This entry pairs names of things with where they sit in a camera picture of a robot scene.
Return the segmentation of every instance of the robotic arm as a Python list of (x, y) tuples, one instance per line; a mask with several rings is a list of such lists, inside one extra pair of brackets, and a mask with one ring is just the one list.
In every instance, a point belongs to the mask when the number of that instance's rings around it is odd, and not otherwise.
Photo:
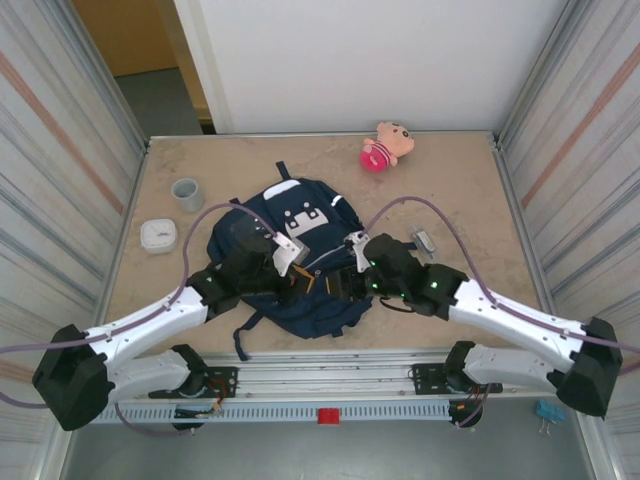
[[(73, 325), (59, 330), (53, 342), (106, 334), (106, 339), (88, 345), (47, 351), (34, 374), (34, 386), (61, 426), (79, 428), (110, 403), (157, 390), (197, 394), (206, 384), (207, 367), (189, 346), (135, 357), (235, 308), (245, 295), (275, 295), (286, 304), (309, 292), (315, 277), (294, 265), (301, 261), (304, 248), (282, 234), (275, 241), (279, 248), (273, 255), (269, 241), (262, 237), (238, 245), (221, 264), (189, 277), (171, 305), (167, 302), (173, 295), (117, 322), (84, 332)], [(615, 341), (607, 322), (594, 318), (583, 325), (493, 294), (503, 305), (563, 329), (564, 334), (556, 334), (496, 308), (480, 285), (464, 273), (440, 264), (421, 265), (389, 235), (370, 239), (354, 233), (346, 239), (346, 246), (356, 256), (356, 266), (326, 277), (330, 294), (349, 300), (397, 297), (415, 313), (473, 325), (524, 349), (456, 343), (444, 365), (446, 381), (454, 390), (468, 392), (474, 386), (507, 382), (555, 392), (565, 404), (589, 415), (606, 413), (622, 363), (620, 351), (571, 338), (568, 333)], [(165, 310), (152, 321), (111, 335), (163, 305)]]

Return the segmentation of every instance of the stuffed toy head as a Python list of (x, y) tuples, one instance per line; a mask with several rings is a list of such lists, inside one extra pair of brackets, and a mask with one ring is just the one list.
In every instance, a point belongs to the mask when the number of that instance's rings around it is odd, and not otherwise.
[(397, 123), (378, 124), (378, 139), (366, 138), (360, 153), (360, 163), (372, 172), (381, 172), (389, 165), (395, 167), (398, 157), (406, 155), (414, 147), (414, 141), (407, 129)]

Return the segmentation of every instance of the corrugated metal wall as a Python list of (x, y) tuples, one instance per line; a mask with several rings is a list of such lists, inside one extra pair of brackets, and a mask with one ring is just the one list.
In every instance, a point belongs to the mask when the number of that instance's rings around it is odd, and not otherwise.
[[(505, 142), (514, 188), (559, 314), (600, 316), (640, 344), (640, 2), (590, 2)], [(625, 357), (627, 361), (638, 359)], [(607, 425), (640, 478), (640, 373)]]
[[(64, 2), (0, 3), (0, 345), (94, 321), (134, 179), (139, 131), (78, 43)], [(0, 359), (0, 390), (42, 402), (40, 352)], [(50, 413), (0, 403), (0, 478), (29, 478)]]

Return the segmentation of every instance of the white wall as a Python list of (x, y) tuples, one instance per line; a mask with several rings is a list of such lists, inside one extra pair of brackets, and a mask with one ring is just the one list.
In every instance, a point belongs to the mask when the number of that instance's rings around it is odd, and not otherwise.
[(175, 0), (220, 133), (495, 129), (564, 0)]

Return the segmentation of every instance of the navy backpack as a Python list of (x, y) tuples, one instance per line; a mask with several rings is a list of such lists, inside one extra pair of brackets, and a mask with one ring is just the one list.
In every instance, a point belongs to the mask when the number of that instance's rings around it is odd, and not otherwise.
[[(355, 265), (355, 257), (344, 247), (345, 237), (364, 227), (351, 205), (326, 183), (306, 178), (292, 179), (283, 162), (276, 164), (282, 182), (250, 198), (244, 206), (260, 215), (270, 227), (289, 238), (298, 238), (309, 247), (301, 265), (309, 273), (322, 278), (336, 268)], [(248, 235), (269, 233), (257, 220), (240, 210), (226, 213), (213, 227), (207, 253), (219, 263), (233, 245)], [(246, 297), (243, 300), (256, 309), (233, 338), (241, 360), (247, 355), (240, 345), (240, 332), (251, 330), (267, 317), (280, 328), (302, 338), (342, 335), (342, 327), (354, 327), (371, 307), (371, 299), (357, 302), (340, 300), (327, 293), (326, 283), (316, 281), (311, 291), (286, 307), (273, 296)]]

